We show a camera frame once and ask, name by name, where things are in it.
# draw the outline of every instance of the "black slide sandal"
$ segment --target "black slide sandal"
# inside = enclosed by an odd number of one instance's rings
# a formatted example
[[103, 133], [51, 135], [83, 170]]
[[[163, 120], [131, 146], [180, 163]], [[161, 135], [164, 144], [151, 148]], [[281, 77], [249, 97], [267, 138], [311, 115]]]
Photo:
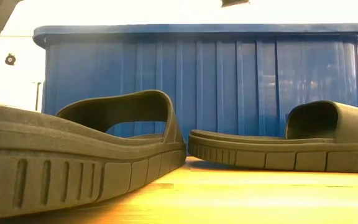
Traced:
[[189, 153], [238, 167], [315, 172], [358, 172], [358, 108], [332, 101], [297, 106], [286, 138], [193, 130]]
[[[104, 133], [130, 121], [166, 121], [165, 132]], [[185, 158], [172, 102], [158, 90], [79, 101], [57, 117], [0, 105], [0, 218], [117, 197]]]

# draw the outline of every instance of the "wooden floor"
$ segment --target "wooden floor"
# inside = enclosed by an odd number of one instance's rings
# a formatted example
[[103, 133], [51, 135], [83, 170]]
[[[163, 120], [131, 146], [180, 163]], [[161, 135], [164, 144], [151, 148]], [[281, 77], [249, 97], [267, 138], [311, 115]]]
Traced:
[[188, 157], [123, 197], [0, 223], [358, 223], [358, 174], [240, 170]]

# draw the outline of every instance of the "blue plastic bin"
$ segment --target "blue plastic bin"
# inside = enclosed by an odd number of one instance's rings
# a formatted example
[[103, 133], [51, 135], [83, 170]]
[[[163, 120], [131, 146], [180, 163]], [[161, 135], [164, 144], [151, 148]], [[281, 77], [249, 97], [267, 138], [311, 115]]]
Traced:
[[[292, 108], [314, 100], [358, 106], [358, 24], [46, 26], [43, 112], [146, 89], [168, 93], [192, 129], [283, 136]], [[119, 124], [117, 136], [162, 133]]]

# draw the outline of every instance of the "white wall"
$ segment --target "white wall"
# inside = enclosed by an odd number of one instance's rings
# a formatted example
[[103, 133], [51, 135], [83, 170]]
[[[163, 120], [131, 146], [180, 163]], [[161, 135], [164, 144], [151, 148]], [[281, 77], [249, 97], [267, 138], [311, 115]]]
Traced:
[[[358, 0], [250, 0], [225, 8], [221, 0], [24, 0], [2, 32], [21, 37], [0, 38], [0, 95], [7, 102], [32, 105], [30, 83], [44, 79], [45, 52], [30, 38], [38, 26], [334, 22], [358, 22]], [[8, 52], [17, 54], [17, 66], [4, 64]], [[14, 90], [12, 83], [22, 88]], [[15, 100], [25, 95], [27, 100]]]

